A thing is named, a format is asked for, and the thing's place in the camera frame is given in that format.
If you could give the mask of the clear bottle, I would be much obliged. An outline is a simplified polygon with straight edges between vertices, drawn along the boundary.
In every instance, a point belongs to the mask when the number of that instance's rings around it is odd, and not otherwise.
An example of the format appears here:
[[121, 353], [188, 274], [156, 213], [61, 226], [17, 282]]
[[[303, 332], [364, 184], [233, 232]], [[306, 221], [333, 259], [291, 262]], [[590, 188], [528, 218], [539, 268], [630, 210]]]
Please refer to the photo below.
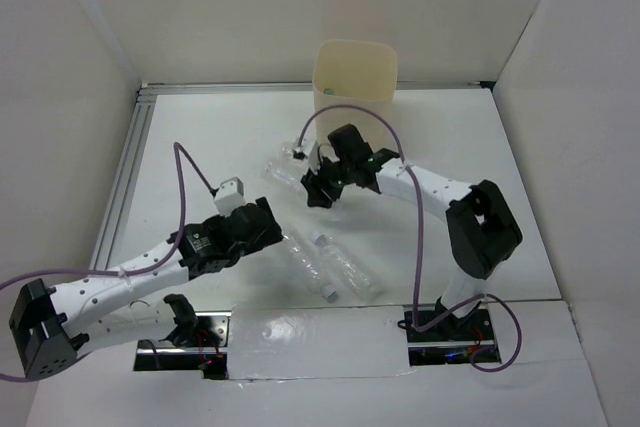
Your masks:
[[283, 142], [280, 146], [278, 157], [286, 162], [302, 162], [307, 159], [304, 148], [296, 142]]
[[305, 188], [301, 183], [303, 172], [278, 158], [271, 158], [267, 161], [262, 169], [261, 176], [296, 195], [304, 196], [306, 194]]
[[284, 253], [289, 270], [311, 293], [321, 297], [327, 303], [338, 298], [336, 287], [328, 273], [314, 258], [300, 233], [289, 227], [284, 231]]
[[320, 232], [310, 240], [322, 263], [361, 300], [373, 302], [383, 293], [379, 276], [342, 243]]

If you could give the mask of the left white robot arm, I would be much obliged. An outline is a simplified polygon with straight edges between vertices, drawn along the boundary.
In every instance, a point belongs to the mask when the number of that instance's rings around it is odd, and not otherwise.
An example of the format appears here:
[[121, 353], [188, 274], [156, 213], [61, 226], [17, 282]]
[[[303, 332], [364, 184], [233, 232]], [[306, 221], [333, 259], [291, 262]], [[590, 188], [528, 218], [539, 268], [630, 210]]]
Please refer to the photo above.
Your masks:
[[115, 268], [55, 286], [41, 274], [24, 278], [8, 322], [23, 381], [52, 377], [89, 353], [136, 335], [189, 344], [198, 319], [185, 296], [169, 294], [158, 306], [147, 304], [146, 296], [230, 268], [282, 239], [267, 199], [259, 198], [227, 215], [184, 224]]

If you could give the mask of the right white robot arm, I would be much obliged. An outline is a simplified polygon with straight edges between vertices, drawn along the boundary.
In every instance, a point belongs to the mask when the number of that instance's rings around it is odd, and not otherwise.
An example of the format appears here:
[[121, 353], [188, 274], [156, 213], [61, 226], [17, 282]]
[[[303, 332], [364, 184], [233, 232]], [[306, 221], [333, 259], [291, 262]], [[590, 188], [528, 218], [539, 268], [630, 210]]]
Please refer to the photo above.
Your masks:
[[332, 159], [322, 156], [316, 141], [302, 140], [293, 157], [305, 161], [301, 184], [307, 205], [330, 208], [342, 191], [356, 185], [395, 197], [441, 220], [447, 227], [456, 269], [436, 301], [436, 326], [448, 339], [460, 338], [471, 326], [487, 281], [522, 243], [522, 231], [497, 184], [456, 181], [414, 167], [391, 149], [374, 151], [358, 129], [347, 124], [329, 137]]

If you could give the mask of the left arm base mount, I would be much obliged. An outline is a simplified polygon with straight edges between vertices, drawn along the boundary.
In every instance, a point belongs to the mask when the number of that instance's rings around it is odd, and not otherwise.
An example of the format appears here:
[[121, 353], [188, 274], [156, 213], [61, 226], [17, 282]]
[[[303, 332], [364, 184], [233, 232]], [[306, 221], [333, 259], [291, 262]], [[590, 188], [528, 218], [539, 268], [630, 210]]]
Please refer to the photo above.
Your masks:
[[161, 305], [169, 308], [172, 329], [160, 340], [138, 342], [133, 370], [199, 371], [207, 380], [227, 380], [231, 313], [197, 312], [182, 294], [167, 295]]

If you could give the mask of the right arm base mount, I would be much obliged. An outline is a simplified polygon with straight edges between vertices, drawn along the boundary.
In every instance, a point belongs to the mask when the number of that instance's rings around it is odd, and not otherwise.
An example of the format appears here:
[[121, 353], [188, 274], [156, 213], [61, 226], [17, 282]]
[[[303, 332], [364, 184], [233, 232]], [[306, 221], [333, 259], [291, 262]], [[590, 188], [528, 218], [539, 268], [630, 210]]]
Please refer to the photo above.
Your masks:
[[477, 350], [480, 350], [476, 356], [478, 364], [501, 363], [491, 316], [484, 307], [476, 308], [470, 319], [457, 330], [453, 330], [449, 320], [426, 332], [415, 331], [411, 323], [412, 312], [406, 308], [397, 327], [406, 335], [408, 360], [412, 367], [469, 364], [471, 355]]

